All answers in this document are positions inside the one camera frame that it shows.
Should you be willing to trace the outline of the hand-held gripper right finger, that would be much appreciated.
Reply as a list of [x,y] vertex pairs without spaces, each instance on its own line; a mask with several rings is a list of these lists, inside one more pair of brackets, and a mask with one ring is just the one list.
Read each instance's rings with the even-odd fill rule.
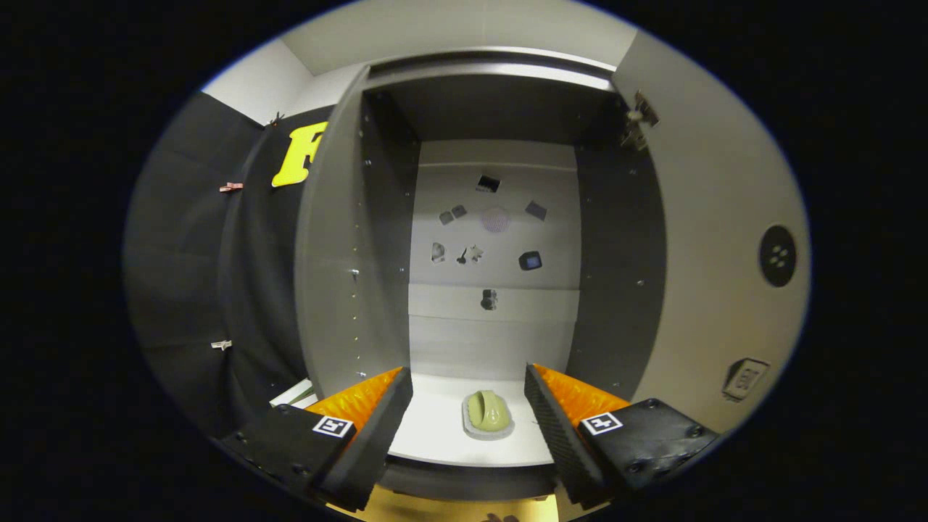
[[719,435],[660,399],[630,403],[537,364],[524,394],[568,498],[583,508],[676,478]]

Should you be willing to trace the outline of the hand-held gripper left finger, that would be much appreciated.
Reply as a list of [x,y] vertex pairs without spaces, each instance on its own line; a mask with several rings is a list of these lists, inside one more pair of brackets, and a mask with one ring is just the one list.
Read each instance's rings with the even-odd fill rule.
[[308,407],[272,406],[221,447],[298,498],[362,511],[412,397],[411,372],[398,367]]

